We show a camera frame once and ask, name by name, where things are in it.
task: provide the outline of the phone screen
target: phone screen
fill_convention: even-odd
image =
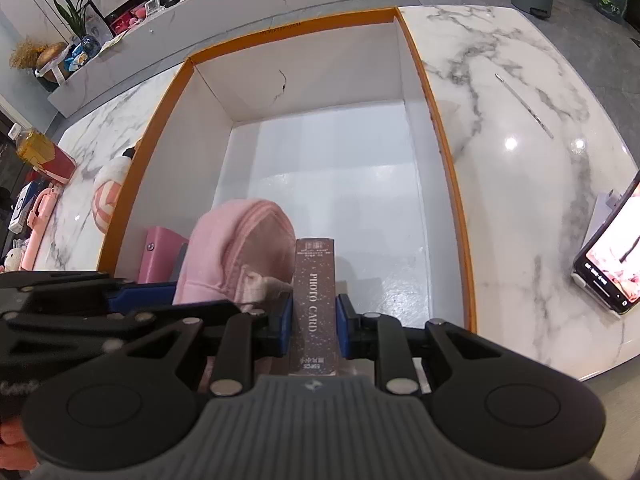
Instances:
[[[587,243],[574,263],[591,288],[620,314],[640,300],[640,184]]]

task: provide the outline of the gray rubber grip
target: gray rubber grip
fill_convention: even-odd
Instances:
[[[604,477],[586,459],[542,472],[514,471],[481,462],[446,440],[419,400],[384,394],[367,378],[261,376],[254,389],[241,397],[210,401],[191,433],[156,459],[108,472],[72,471],[44,464],[32,478],[602,480]]]

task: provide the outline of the marble countertop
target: marble countertop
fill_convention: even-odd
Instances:
[[[640,309],[619,320],[570,278],[596,195],[623,192],[637,169],[602,106],[516,10],[405,7],[402,14],[454,157],[478,333],[576,378],[640,354]]]
[[[104,234],[91,213],[95,175],[142,137],[180,67],[127,90],[66,130],[58,145],[75,158],[78,167],[47,225],[34,270],[96,268]]]

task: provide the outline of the pink case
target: pink case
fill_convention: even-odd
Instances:
[[[146,232],[145,251],[142,254],[138,283],[168,282],[175,260],[187,238],[164,227],[150,227]]]
[[[33,203],[33,208],[31,208],[27,217],[27,225],[32,229],[32,232],[27,250],[24,251],[20,262],[22,270],[33,270],[33,264],[36,261],[44,231],[47,228],[49,218],[51,218],[51,213],[53,213],[53,208],[55,208],[59,196],[60,188],[47,187],[47,189],[40,192]]]

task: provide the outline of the cardboard box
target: cardboard box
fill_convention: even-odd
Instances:
[[[289,373],[327,376],[337,369],[334,241],[302,238],[296,241]]]

